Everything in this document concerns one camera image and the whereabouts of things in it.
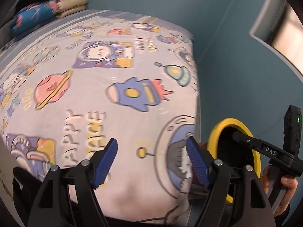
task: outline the black sleeve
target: black sleeve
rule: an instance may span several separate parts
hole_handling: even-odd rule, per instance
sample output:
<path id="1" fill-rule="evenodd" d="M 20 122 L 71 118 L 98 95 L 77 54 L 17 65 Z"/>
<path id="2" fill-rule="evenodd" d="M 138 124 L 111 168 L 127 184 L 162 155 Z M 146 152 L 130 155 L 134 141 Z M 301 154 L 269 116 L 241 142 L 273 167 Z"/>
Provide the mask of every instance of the black sleeve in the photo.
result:
<path id="1" fill-rule="evenodd" d="M 287 216 L 289 214 L 289 210 L 290 210 L 290 205 L 288 205 L 288 207 L 286 208 L 284 213 L 275 217 L 276 227 L 282 227 L 283 222 L 285 221 L 285 219 L 287 218 Z"/>

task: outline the beige folded blanket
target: beige folded blanket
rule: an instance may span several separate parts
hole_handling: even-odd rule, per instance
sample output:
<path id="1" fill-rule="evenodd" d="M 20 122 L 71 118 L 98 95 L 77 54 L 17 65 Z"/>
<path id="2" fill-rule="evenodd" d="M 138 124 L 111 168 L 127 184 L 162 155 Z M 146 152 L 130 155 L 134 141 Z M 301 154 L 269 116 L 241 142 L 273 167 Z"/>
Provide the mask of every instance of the beige folded blanket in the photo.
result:
<path id="1" fill-rule="evenodd" d="M 81 6 L 87 3 L 88 0 L 59 0 L 58 1 L 58 13 L 61 13 L 65 10 Z"/>
<path id="2" fill-rule="evenodd" d="M 58 13 L 56 15 L 56 18 L 63 18 L 63 17 L 68 16 L 70 14 L 80 12 L 80 11 L 86 9 L 86 7 L 87 7 L 86 5 L 81 5 L 81 6 L 73 7 L 71 9 L 65 10 L 65 11 L 63 11 L 61 13 Z"/>

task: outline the pink planet print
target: pink planet print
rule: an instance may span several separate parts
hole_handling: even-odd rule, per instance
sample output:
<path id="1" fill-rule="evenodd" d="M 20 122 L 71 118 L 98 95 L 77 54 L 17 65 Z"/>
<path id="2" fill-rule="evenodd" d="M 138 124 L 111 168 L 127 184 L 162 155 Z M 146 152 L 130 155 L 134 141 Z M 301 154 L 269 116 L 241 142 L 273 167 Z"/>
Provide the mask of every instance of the pink planet print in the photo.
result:
<path id="1" fill-rule="evenodd" d="M 58 101 L 70 87 L 72 71 L 63 74 L 54 74 L 43 79 L 34 91 L 36 110 L 42 109 L 46 104 Z"/>

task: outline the device handle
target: device handle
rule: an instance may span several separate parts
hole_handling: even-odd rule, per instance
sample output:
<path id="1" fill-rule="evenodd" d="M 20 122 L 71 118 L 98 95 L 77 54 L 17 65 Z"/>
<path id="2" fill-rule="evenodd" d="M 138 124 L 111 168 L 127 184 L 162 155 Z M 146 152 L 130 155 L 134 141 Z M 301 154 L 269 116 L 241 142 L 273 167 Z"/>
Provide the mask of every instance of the device handle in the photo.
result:
<path id="1" fill-rule="evenodd" d="M 272 211 L 275 213 L 278 206 L 280 205 L 287 188 L 281 183 L 281 178 L 285 176 L 286 173 L 276 166 L 269 166 L 269 203 L 272 206 Z"/>

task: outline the bed sheet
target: bed sheet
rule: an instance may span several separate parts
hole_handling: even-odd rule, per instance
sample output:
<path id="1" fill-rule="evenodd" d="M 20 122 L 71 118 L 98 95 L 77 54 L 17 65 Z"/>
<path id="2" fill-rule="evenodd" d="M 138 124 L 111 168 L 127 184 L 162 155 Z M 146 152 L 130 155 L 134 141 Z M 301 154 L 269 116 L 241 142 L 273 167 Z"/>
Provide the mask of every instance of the bed sheet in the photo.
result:
<path id="1" fill-rule="evenodd" d="M 8 150 L 43 180 L 52 165 L 77 165 L 113 137 L 118 154 L 95 191 L 104 215 L 173 222 L 191 184 L 185 140 L 199 98 L 191 38 L 166 21 L 108 10 L 33 32 L 0 55 Z"/>

